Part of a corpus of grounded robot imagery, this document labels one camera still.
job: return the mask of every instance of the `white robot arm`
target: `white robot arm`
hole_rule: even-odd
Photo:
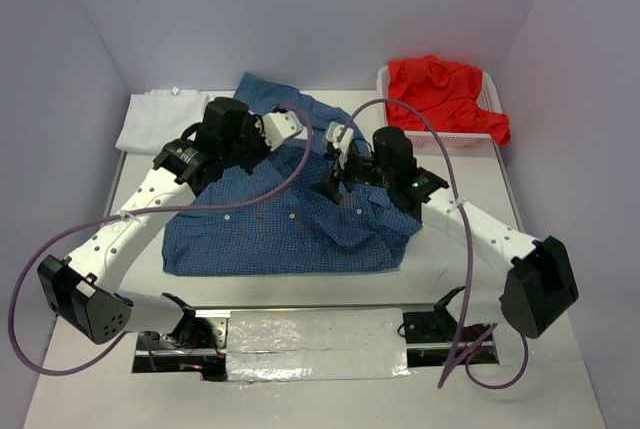
[[[38,275],[49,306],[96,344],[121,331],[158,332],[186,342],[197,324],[188,304],[171,294],[118,291],[136,258],[176,214],[131,212],[187,206],[225,169],[240,166],[251,173],[302,129],[293,112],[260,117],[239,101],[216,98],[207,105],[202,123],[155,158],[153,169],[119,210],[119,221],[100,228],[64,259],[49,255],[40,263]]]
[[[353,190],[356,184],[387,189],[389,198],[402,212],[434,227],[467,245],[467,234],[459,206],[464,204],[469,219],[473,253],[493,268],[503,281],[503,293],[496,298],[496,311],[488,319],[471,315],[469,325],[506,320],[520,334],[535,338],[551,325],[578,298],[578,289],[564,245],[553,237],[544,241],[518,232],[465,200],[456,200],[449,184],[417,166],[411,141],[397,127],[383,127],[373,135],[371,156],[358,152],[353,130],[339,124],[326,134],[327,154],[334,164],[314,189],[340,203],[338,190],[343,184]],[[436,307],[448,305],[457,324],[462,289],[454,288]]]

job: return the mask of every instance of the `white towel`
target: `white towel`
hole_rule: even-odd
[[[136,154],[157,154],[191,124],[202,121],[207,102],[206,94],[132,94],[116,147]]]

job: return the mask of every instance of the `red cloth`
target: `red cloth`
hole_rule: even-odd
[[[476,104],[482,91],[482,70],[435,56],[389,63],[389,97],[418,109],[438,132],[490,134],[498,144],[511,140],[509,117]],[[426,131],[415,115],[387,104],[387,121],[408,131]]]

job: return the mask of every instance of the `white wall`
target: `white wall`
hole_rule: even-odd
[[[11,288],[46,239],[101,214],[128,91],[77,0],[0,0],[0,21],[0,425],[13,429],[37,377],[9,347]],[[34,274],[18,335],[39,362],[53,321],[45,306]]]
[[[374,87],[432,51],[496,69],[533,0],[82,0],[125,81],[233,89],[244,71],[305,88]]]
[[[536,0],[497,77],[526,228],[566,242],[570,311],[610,428],[640,405],[640,0]]]

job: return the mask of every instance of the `white tabletop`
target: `white tabletop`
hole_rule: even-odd
[[[307,93],[348,112],[376,96],[374,91]],[[381,125],[380,111],[370,111],[356,121],[369,140]],[[418,163],[446,178],[442,157],[433,154],[418,154]],[[151,159],[127,155],[114,208],[142,181]],[[455,151],[453,163],[461,193],[494,217],[516,226],[494,146],[489,143]],[[399,270],[371,275],[176,277],[162,272],[161,245],[162,234],[132,266],[123,288],[150,294],[171,292],[194,306],[435,302],[452,287],[462,285],[465,271],[464,249],[430,228],[409,242]],[[490,297],[493,273],[476,262],[476,297]],[[132,374],[134,343],[135,336],[127,336],[108,358],[80,374],[41,377],[26,427],[604,427],[566,316],[540,339],[531,341],[527,374],[505,391],[479,389],[463,370],[455,371],[445,389],[437,390],[440,368],[421,368],[394,380],[253,385],[200,382],[193,374]],[[522,360],[520,342],[509,327],[498,328],[496,345],[501,364],[473,369],[495,382],[509,379]],[[45,364],[75,366],[101,349],[60,321]]]

